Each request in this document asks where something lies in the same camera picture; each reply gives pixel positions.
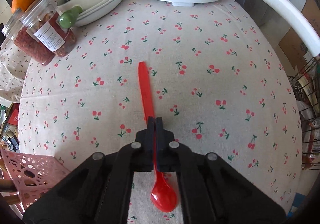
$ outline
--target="wall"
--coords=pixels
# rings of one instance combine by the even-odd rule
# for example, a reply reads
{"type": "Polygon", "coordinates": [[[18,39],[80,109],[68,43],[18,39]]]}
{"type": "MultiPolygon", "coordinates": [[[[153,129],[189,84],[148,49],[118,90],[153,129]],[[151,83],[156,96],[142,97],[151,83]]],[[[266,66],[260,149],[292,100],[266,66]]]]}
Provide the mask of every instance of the wall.
{"type": "Polygon", "coordinates": [[[0,23],[4,25],[8,22],[11,17],[11,7],[6,0],[0,0],[0,23]]]}

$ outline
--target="pink basket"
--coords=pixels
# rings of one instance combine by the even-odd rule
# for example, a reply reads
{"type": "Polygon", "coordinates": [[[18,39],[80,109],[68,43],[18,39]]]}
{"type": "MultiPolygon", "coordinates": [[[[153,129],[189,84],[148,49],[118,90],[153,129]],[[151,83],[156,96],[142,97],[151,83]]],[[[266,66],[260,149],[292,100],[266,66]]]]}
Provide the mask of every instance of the pink basket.
{"type": "Polygon", "coordinates": [[[1,150],[1,157],[24,209],[70,173],[52,156],[1,150]]]}

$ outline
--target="jar with red contents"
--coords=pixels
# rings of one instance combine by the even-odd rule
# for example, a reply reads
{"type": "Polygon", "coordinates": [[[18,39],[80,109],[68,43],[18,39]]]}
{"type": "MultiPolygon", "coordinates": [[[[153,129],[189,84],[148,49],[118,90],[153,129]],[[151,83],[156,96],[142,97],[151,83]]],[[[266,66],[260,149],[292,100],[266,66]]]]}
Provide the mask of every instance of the jar with red contents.
{"type": "Polygon", "coordinates": [[[2,46],[5,46],[10,40],[23,52],[31,56],[35,61],[43,66],[48,65],[55,57],[54,54],[37,38],[32,37],[27,32],[27,27],[20,21],[23,11],[19,8],[11,16],[9,21],[2,29],[2,33],[7,39],[2,46]]]}
{"type": "Polygon", "coordinates": [[[58,17],[49,0],[41,0],[26,12],[21,21],[50,51],[58,57],[64,57],[75,47],[76,37],[71,29],[60,27],[58,17]]]}

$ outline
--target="red spoon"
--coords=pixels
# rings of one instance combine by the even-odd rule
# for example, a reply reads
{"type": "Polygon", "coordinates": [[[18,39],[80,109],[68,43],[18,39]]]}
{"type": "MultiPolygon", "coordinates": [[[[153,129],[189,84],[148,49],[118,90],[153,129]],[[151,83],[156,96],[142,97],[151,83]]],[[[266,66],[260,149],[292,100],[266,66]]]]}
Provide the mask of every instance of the red spoon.
{"type": "MultiPolygon", "coordinates": [[[[139,84],[142,98],[142,105],[146,123],[148,117],[155,117],[152,104],[151,87],[149,81],[148,68],[145,62],[140,62],[138,66],[139,84]]],[[[154,135],[154,151],[156,150],[156,136],[154,135]]],[[[150,199],[152,203],[162,212],[171,212],[177,205],[177,195],[173,188],[167,184],[162,172],[157,170],[156,153],[153,153],[153,165],[155,169],[156,182],[151,191],[150,199]]]]}

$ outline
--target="pot handle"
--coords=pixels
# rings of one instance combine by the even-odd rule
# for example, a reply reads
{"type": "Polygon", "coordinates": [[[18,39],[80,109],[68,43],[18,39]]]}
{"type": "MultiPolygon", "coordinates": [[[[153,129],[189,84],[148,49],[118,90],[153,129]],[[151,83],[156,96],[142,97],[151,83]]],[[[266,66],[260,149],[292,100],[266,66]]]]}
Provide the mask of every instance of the pot handle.
{"type": "Polygon", "coordinates": [[[279,13],[297,32],[313,57],[320,53],[320,38],[308,20],[288,0],[263,0],[279,13]]]}

